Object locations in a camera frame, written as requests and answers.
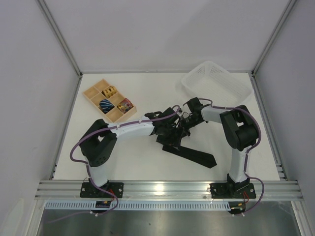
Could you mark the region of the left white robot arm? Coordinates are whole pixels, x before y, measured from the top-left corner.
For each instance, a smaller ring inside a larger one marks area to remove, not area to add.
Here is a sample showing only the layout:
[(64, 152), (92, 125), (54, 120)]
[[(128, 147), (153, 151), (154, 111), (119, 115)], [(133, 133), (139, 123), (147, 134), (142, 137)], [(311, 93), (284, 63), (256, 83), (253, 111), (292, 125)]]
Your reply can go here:
[(83, 161), (87, 166), (88, 176), (97, 187), (108, 183), (105, 163), (109, 160), (118, 141), (142, 136), (173, 134), (176, 121), (180, 118), (180, 108), (176, 111), (167, 108), (163, 113), (146, 113), (138, 120), (120, 123), (106, 123), (96, 120), (79, 141)]

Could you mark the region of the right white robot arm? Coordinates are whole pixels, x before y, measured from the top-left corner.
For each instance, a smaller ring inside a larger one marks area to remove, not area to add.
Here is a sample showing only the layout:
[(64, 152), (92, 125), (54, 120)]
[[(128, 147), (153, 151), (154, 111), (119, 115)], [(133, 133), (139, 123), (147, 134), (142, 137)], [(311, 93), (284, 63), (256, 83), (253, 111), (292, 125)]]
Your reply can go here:
[(231, 167), (226, 183), (222, 187), (212, 187), (216, 195), (237, 196), (250, 185), (247, 174), (249, 153), (261, 141), (261, 130), (245, 105), (238, 107), (215, 106), (211, 100), (203, 105), (200, 98), (192, 98), (185, 103), (191, 115), (186, 118), (187, 129), (203, 122), (216, 122), (222, 125), (225, 138), (232, 149)]

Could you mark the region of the black necktie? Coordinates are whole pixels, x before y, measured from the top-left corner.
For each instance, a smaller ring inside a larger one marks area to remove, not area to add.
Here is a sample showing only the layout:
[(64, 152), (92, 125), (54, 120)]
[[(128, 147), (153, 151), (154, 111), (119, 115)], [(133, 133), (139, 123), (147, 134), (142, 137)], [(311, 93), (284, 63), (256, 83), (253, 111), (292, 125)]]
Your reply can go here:
[(173, 147), (164, 145), (162, 150), (207, 167), (209, 169), (217, 165), (216, 160), (212, 154), (197, 151), (191, 148), (183, 146)]

